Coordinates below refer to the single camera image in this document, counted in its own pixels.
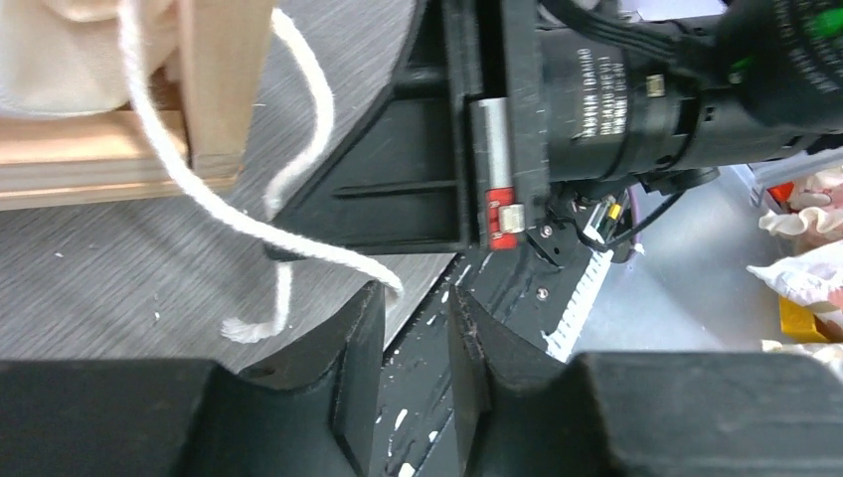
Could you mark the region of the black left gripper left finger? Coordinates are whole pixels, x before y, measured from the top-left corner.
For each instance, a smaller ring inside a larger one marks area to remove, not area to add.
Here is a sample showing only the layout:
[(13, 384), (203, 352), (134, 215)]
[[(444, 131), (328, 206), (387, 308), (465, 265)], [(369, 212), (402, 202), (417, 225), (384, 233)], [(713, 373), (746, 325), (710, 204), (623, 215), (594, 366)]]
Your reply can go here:
[(385, 335), (366, 283), (239, 372), (208, 359), (5, 361), (5, 476), (364, 476)]

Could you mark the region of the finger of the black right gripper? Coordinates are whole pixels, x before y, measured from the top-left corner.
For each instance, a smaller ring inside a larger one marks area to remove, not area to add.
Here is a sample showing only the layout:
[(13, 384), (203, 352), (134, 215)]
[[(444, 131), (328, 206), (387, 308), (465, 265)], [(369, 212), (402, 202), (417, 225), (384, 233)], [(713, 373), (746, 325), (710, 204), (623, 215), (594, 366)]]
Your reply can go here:
[(369, 255), (472, 242), (453, 1), (420, 1), (389, 84), (271, 223)]

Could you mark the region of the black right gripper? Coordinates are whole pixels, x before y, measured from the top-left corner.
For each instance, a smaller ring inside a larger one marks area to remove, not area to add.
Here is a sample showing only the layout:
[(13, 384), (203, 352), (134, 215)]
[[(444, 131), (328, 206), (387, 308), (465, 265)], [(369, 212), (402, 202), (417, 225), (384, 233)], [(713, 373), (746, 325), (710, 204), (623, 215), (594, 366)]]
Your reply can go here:
[(525, 1), (444, 1), (442, 34), (459, 164), (456, 236), (441, 249), (515, 247), (501, 209), (527, 229), (633, 184), (673, 197), (717, 178), (702, 148), (711, 92), (656, 61), (540, 27)]

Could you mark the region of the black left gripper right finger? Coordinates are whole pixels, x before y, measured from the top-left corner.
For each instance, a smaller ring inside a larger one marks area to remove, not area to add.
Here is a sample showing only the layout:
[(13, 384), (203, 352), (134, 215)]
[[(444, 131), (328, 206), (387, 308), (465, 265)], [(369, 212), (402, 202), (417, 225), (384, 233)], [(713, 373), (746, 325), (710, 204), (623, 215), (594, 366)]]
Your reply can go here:
[(838, 476), (842, 384), (773, 353), (581, 353), (561, 363), (468, 292), (448, 301), (462, 476)]

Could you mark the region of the wooden slatted pet bed frame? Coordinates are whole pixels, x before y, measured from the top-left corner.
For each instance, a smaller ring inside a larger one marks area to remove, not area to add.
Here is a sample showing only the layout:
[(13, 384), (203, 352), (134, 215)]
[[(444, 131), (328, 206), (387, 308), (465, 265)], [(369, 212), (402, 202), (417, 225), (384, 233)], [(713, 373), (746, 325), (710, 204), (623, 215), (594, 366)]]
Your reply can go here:
[[(178, 193), (124, 82), (113, 1), (1, 5), (1, 207)], [(272, 35), (270, 1), (145, 1), (142, 71), (168, 138), (211, 188), (232, 186)]]

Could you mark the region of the pink unicorn print cushion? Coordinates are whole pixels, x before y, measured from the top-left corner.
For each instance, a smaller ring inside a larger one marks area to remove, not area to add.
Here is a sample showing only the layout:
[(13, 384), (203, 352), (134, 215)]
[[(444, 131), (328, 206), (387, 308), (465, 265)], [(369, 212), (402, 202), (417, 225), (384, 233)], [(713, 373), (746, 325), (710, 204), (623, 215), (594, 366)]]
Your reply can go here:
[[(212, 218), (238, 233), (277, 245), (285, 251), (306, 258), (315, 258), (360, 271), (384, 283), (389, 289), (390, 300), (399, 298), (403, 291), (400, 279), (376, 260), (345, 248), (273, 228), (267, 221), (257, 220), (228, 205), (218, 195), (217, 189), (209, 187), (191, 169), (168, 138), (164, 123), (152, 100), (149, 79), (141, 68), (144, 61), (141, 13), (142, 3), (145, 1), (113, 2), (117, 5), (117, 39), (122, 53), (124, 82), (130, 102), (139, 113), (141, 128), (150, 147), (170, 180), (178, 187), (178, 192), (191, 197)], [(270, 22), (270, 40), (279, 40), (287, 46), (306, 80), (314, 106), (314, 126), (307, 145), (269, 180), (263, 193), (265, 212), (268, 216), (273, 216), (284, 206), (289, 188), (321, 162), (334, 128), (335, 100), (325, 73), (310, 46), (292, 20), (274, 3)]]

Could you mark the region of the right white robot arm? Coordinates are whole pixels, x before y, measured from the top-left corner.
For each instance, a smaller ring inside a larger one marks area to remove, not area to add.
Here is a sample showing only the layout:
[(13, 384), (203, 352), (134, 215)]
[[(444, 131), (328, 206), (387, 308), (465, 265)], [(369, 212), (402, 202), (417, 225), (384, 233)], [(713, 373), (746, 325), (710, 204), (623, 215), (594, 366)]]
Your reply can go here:
[(841, 142), (838, 1), (420, 1), (390, 83), (270, 218), (369, 255), (508, 250), (634, 184)]

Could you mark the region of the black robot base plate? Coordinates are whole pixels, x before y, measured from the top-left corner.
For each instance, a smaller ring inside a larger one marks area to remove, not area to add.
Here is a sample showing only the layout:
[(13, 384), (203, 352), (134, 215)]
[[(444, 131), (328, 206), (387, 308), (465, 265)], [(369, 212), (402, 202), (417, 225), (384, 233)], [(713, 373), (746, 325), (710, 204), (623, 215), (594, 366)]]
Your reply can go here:
[(372, 476), (543, 476), (572, 461), (563, 374), (612, 263), (566, 232), (457, 256), (384, 357)]

